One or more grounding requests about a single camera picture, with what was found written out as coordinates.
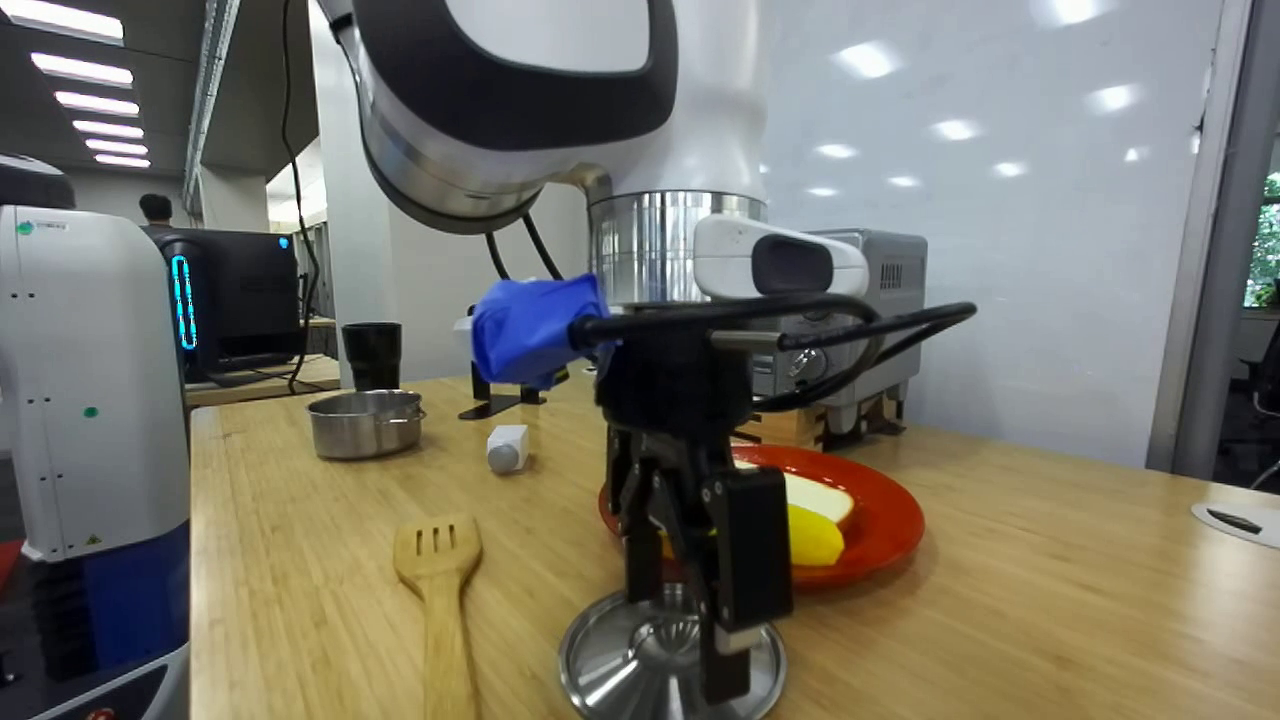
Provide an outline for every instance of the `wooden spatula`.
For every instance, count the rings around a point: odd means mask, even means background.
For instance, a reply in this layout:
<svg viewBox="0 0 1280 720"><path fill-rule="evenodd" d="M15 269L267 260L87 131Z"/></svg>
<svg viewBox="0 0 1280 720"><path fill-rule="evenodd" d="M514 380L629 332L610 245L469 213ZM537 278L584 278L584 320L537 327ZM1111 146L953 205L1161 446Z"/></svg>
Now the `wooden spatula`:
<svg viewBox="0 0 1280 720"><path fill-rule="evenodd" d="M434 517L395 537L395 576L421 594L428 623L428 714L475 714L463 583L479 565L475 517Z"/></svg>

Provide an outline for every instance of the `ceiling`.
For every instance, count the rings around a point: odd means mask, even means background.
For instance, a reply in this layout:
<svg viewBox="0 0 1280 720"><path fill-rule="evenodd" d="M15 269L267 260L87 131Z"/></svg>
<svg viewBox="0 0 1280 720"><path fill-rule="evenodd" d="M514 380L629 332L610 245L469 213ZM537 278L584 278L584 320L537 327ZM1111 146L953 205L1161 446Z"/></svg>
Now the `ceiling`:
<svg viewBox="0 0 1280 720"><path fill-rule="evenodd" d="M186 131L192 131L192 98L197 90L212 90L212 122L204 135L204 166L220 171L251 171L277 176L284 166L284 7L295 7L288 27L301 32L291 44L291 131L288 146L302 146L314 135L311 109L311 73L302 44L302 4L273 0L273 4L223 4L206 7L240 7L237 32L223 54L220 84L198 84L198 41L204 41L204 0L60 0L68 7L107 10L124 20L124 47L85 44L68 36L2 27L0 16L0 150L25 150L48 161L64 171L124 171L124 176L186 176ZM30 68L30 51L60 51L74 61L103 61L130 68L130 90L103 90L80 84L80 90L95 96L130 96L139 103L142 143L152 155L146 171L135 166L103 166L85 146L72 128L72 112L64 112L53 90L74 89L72 80L48 80Z"/></svg>

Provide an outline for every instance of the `metal pot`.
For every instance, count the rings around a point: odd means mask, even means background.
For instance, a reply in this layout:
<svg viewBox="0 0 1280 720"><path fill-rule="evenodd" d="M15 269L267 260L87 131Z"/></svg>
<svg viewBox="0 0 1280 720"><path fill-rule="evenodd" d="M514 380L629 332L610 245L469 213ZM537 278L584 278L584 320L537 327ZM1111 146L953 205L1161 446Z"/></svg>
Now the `metal pot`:
<svg viewBox="0 0 1280 720"><path fill-rule="evenodd" d="M314 401L306 411L323 460L390 457L421 444L414 391L346 391Z"/></svg>

